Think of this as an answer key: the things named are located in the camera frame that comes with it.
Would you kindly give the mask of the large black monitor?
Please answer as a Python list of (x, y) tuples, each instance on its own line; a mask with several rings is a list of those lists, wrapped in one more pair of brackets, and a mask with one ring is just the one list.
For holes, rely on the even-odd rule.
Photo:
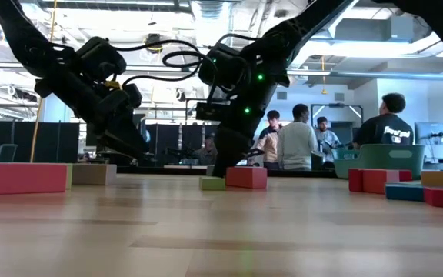
[(106, 129), (104, 131), (95, 131), (93, 124), (86, 125), (86, 137), (85, 144), (87, 146), (96, 146), (97, 147), (97, 135), (107, 132), (110, 135), (113, 135), (118, 140), (121, 141), (121, 134), (126, 130), (137, 129), (144, 140), (149, 143), (149, 138), (146, 135), (145, 131), (145, 114), (133, 114), (133, 123), (134, 125), (126, 125), (125, 127)]

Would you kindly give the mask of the large beige block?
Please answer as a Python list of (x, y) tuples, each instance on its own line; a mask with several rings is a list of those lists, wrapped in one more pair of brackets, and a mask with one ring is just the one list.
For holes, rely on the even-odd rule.
[(114, 164), (74, 164), (72, 166), (73, 185), (111, 185), (117, 176)]

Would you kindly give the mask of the black table frame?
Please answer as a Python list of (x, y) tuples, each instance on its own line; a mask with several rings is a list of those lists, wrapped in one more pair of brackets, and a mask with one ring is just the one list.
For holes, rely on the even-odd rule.
[[(164, 167), (134, 167), (117, 166), (118, 174), (149, 174), (149, 175), (206, 175), (206, 170), (201, 169), (165, 169)], [(268, 177), (289, 178), (325, 178), (335, 179), (335, 171), (297, 171), (297, 170), (268, 170)]]

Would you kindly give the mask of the person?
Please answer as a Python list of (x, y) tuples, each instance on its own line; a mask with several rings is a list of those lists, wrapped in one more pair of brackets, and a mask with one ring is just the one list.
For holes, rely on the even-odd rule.
[(195, 150), (195, 157), (199, 165), (214, 165), (218, 151), (215, 147), (214, 134), (208, 134), (204, 139), (204, 146)]
[(310, 170), (311, 154), (318, 150), (318, 141), (308, 124), (308, 106), (297, 104), (292, 114), (294, 120), (278, 133), (277, 161), (284, 170)]
[(338, 136), (333, 131), (328, 129), (327, 122), (328, 120), (326, 117), (317, 118), (318, 128), (316, 129), (315, 134), (318, 143), (322, 146), (322, 151), (326, 155), (331, 155), (332, 149), (338, 147), (341, 142)]
[(379, 115), (361, 125), (352, 142), (354, 149), (369, 144), (412, 145), (412, 127), (398, 116), (405, 107), (406, 101), (402, 94), (383, 95)]
[(268, 170), (278, 170), (278, 133), (281, 128), (279, 123), (280, 114), (276, 110), (271, 110), (267, 113), (268, 127), (264, 128), (258, 141), (256, 148), (262, 150), (263, 166)]

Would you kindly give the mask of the white building column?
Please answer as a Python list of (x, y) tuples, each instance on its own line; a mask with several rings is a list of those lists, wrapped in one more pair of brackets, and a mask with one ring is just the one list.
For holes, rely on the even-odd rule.
[(40, 105), (40, 122), (70, 122), (72, 110), (56, 95), (50, 94)]

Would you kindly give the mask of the large red block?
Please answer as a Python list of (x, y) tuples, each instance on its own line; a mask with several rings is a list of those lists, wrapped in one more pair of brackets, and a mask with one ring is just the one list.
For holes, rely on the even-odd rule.
[(64, 192), (67, 181), (66, 164), (0, 162), (0, 195)]
[(244, 189), (266, 189), (267, 177), (264, 167), (236, 166), (227, 168), (225, 184)]

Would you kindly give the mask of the black round ceiling device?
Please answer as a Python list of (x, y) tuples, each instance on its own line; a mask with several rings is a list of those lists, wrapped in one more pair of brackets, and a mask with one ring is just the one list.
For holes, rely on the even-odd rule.
[(163, 51), (163, 45), (161, 43), (161, 35), (158, 33), (150, 33), (143, 40), (143, 43), (148, 47), (146, 50), (152, 54), (158, 54)]

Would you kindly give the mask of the silver round ceiling duct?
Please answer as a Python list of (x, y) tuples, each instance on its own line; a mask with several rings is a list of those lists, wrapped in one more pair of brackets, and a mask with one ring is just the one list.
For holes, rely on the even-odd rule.
[[(231, 4), (222, 0), (192, 0), (192, 10), (195, 15), (196, 43), (202, 50), (202, 54), (208, 55), (212, 46), (228, 33), (231, 15)], [(203, 60), (198, 70), (198, 78), (208, 86), (208, 94), (205, 96), (210, 103), (214, 99), (220, 99), (214, 84), (215, 68), (209, 60)]]

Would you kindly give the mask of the green plastic bin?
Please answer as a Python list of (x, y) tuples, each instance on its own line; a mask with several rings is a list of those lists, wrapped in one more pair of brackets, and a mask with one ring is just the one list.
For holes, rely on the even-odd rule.
[(359, 150), (333, 149), (335, 173), (348, 179), (349, 169), (410, 170), (413, 180), (421, 178), (424, 145), (363, 145)]

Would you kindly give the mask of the grey ceiling pipe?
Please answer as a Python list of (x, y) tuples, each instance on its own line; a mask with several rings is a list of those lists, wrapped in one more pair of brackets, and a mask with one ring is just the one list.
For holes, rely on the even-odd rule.
[(336, 71), (329, 71), (329, 72), (331, 72), (329, 76), (321, 76), (321, 77), (383, 78), (383, 79), (443, 81), (443, 74), (405, 73), (405, 72), (336, 72)]

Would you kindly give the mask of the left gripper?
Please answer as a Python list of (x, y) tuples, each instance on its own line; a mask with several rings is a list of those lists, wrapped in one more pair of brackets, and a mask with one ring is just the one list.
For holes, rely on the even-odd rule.
[[(133, 126), (134, 108), (130, 105), (124, 89), (115, 89), (107, 94), (95, 107), (95, 131)], [(137, 129), (126, 130), (121, 141), (107, 132), (97, 135), (97, 152), (114, 152), (141, 159), (148, 152), (148, 143)]]

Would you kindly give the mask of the medium green block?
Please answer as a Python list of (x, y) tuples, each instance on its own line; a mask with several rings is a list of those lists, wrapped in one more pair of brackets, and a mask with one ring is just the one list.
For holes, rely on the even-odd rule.
[(203, 191), (224, 191), (225, 180), (219, 177), (202, 176), (199, 178), (199, 188)]

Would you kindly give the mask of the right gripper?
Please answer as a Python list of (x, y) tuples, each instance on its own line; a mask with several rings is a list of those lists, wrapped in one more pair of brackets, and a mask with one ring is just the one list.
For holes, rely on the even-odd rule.
[(225, 177), (228, 167), (246, 159), (253, 141), (245, 133), (255, 133), (275, 92), (274, 82), (256, 82), (241, 91), (229, 106), (225, 127), (215, 136), (218, 155), (212, 175)]

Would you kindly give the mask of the medium blue block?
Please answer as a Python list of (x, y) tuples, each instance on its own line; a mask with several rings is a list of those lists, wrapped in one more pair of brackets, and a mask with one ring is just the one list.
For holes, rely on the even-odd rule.
[(424, 189), (421, 185), (412, 185), (406, 183), (386, 183), (385, 197), (389, 200), (423, 202)]

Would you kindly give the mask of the black partition panel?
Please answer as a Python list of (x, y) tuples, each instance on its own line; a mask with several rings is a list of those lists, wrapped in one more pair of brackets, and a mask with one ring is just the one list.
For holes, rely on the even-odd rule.
[(0, 145), (16, 144), (15, 162), (75, 163), (78, 158), (78, 123), (0, 121)]
[(149, 138), (150, 153), (153, 154), (155, 165), (199, 165), (197, 159), (182, 159), (170, 156), (167, 148), (173, 149), (200, 149), (204, 146), (205, 136), (217, 131), (217, 125), (161, 125), (146, 126), (146, 135)]

